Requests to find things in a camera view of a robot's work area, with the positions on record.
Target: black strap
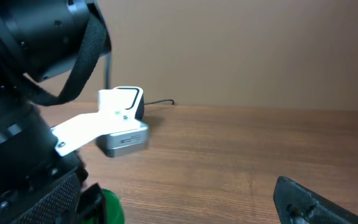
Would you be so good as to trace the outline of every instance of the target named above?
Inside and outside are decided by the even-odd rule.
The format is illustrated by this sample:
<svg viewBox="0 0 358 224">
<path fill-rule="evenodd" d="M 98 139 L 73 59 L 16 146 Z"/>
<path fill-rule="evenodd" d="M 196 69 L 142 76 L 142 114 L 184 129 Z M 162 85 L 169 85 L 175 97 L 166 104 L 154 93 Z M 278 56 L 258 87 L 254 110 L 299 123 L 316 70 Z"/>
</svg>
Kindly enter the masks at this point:
<svg viewBox="0 0 358 224">
<path fill-rule="evenodd" d="M 45 91 L 22 75 L 16 76 L 14 83 L 23 95 L 38 105 L 52 106 L 68 103 L 80 95 L 98 62 L 105 40 L 106 28 L 91 13 L 74 67 L 58 96 Z"/>
</svg>

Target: wood grain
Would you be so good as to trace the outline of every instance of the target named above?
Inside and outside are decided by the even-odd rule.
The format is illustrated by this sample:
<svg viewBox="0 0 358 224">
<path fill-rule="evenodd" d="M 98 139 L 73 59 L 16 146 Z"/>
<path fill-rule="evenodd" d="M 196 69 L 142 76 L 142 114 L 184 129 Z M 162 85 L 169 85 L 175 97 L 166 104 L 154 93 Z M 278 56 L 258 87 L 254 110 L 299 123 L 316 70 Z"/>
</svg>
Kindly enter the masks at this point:
<svg viewBox="0 0 358 224">
<path fill-rule="evenodd" d="M 91 111 L 42 108 L 50 125 Z M 358 112 L 150 105 L 144 122 L 145 151 L 81 149 L 89 181 L 121 197 L 127 223 L 279 223 L 280 175 L 358 214 Z"/>
</svg>

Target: wooden table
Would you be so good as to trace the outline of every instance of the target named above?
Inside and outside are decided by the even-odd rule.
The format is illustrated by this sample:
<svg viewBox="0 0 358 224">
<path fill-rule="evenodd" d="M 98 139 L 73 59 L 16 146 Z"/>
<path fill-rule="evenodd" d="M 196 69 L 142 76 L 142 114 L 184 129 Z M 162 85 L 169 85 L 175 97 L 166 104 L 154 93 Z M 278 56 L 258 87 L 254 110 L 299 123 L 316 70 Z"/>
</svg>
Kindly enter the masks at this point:
<svg viewBox="0 0 358 224">
<path fill-rule="evenodd" d="M 42 108 L 50 125 L 96 104 Z M 147 150 L 81 150 L 90 182 L 121 197 L 127 223 L 278 223 L 285 175 L 358 214 L 358 112 L 146 106 Z"/>
</svg>

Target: wall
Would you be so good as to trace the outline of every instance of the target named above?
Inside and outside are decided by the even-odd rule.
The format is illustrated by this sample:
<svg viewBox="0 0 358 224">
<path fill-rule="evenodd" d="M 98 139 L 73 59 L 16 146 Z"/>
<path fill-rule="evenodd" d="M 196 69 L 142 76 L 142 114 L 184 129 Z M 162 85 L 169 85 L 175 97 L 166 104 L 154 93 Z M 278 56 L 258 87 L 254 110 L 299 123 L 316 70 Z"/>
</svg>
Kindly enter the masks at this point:
<svg viewBox="0 0 358 224">
<path fill-rule="evenodd" d="M 358 1 L 100 0 L 112 85 L 181 105 L 358 110 Z M 96 101 L 98 63 L 78 101 Z M 42 83 L 58 93 L 67 74 Z"/>
</svg>

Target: green object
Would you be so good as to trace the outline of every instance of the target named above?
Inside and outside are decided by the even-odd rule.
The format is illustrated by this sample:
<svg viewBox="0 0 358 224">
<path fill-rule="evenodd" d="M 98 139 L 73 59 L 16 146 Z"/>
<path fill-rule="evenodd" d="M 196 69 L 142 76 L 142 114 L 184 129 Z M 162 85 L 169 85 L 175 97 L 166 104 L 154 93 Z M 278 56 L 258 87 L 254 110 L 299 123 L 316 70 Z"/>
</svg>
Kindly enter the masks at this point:
<svg viewBox="0 0 358 224">
<path fill-rule="evenodd" d="M 124 211 L 122 210 L 119 198 L 110 190 L 103 189 L 106 200 L 107 224 L 124 224 Z M 82 221 L 82 224 L 93 224 L 94 220 Z"/>
</svg>

